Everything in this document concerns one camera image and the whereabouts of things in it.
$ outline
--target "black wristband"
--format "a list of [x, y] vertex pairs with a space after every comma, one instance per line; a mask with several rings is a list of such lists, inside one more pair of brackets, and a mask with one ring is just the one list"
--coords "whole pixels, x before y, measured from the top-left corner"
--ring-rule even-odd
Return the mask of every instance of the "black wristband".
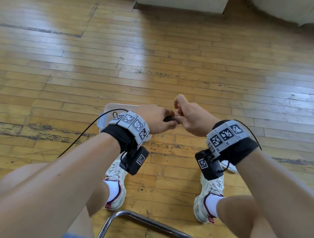
[[[219, 127], [227, 121], [229, 120], [223, 120], [216, 123], [213, 129]], [[258, 144], [251, 138], [247, 137], [221, 151], [218, 160], [228, 160], [231, 164], [236, 165], [245, 157], [247, 157], [257, 147]]]
[[132, 148], [133, 145], [137, 145], [134, 136], [127, 129], [118, 125], [108, 125], [101, 132], [105, 132], [114, 137], [120, 145], [120, 153]]

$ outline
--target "forearm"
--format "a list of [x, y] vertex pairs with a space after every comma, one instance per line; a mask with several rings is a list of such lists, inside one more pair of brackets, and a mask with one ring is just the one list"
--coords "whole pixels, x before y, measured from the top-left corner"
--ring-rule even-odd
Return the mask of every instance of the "forearm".
[[62, 237], [119, 153], [101, 133], [3, 195], [0, 237]]
[[277, 237], [314, 237], [314, 191], [259, 149], [237, 170]]

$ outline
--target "blue shorts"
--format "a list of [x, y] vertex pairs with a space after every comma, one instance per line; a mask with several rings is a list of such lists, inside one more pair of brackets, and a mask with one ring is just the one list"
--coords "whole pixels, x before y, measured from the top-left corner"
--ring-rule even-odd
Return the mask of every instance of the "blue shorts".
[[79, 236], [76, 234], [65, 233], [65, 235], [62, 238], [87, 238], [87, 237]]

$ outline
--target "metal chair leg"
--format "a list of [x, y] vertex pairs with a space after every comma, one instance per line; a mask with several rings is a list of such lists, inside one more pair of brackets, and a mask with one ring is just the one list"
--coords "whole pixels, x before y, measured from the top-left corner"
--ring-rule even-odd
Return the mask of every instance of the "metal chair leg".
[[177, 229], [174, 229], [170, 226], [167, 226], [163, 223], [160, 223], [158, 221], [155, 221], [151, 218], [148, 218], [148, 217], [144, 217], [138, 213], [135, 213], [135, 212], [132, 212], [130, 210], [120, 210], [120, 211], [117, 211], [115, 213], [113, 213], [109, 218], [108, 220], [106, 221], [106, 223], [104, 224], [104, 226], [102, 227], [99, 235], [97, 236], [97, 238], [104, 238], [105, 234], [107, 233], [108, 229], [109, 229], [109, 226], [111, 225], [112, 221], [116, 218], [116, 217], [119, 217], [119, 216], [129, 216], [129, 217], [132, 217], [140, 222], [143, 222], [147, 225], [150, 225], [152, 227], [155, 227], [159, 230], [162, 230], [168, 234], [171, 234], [175, 237], [179, 237], [179, 238], [193, 238], [192, 236], [186, 234], [186, 233], [183, 233]]

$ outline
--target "white sock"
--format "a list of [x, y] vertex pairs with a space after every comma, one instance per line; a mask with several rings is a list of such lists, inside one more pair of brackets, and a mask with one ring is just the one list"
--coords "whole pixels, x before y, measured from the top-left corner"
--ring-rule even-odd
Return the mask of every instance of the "white sock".
[[205, 200], [205, 204], [206, 204], [206, 207], [207, 207], [209, 213], [212, 214], [214, 217], [218, 217], [216, 207], [217, 207], [219, 200], [221, 200], [223, 198], [225, 198], [225, 197], [220, 197], [218, 195], [211, 193]]
[[118, 181], [103, 180], [109, 187], [110, 193], [107, 202], [112, 201], [119, 193]]

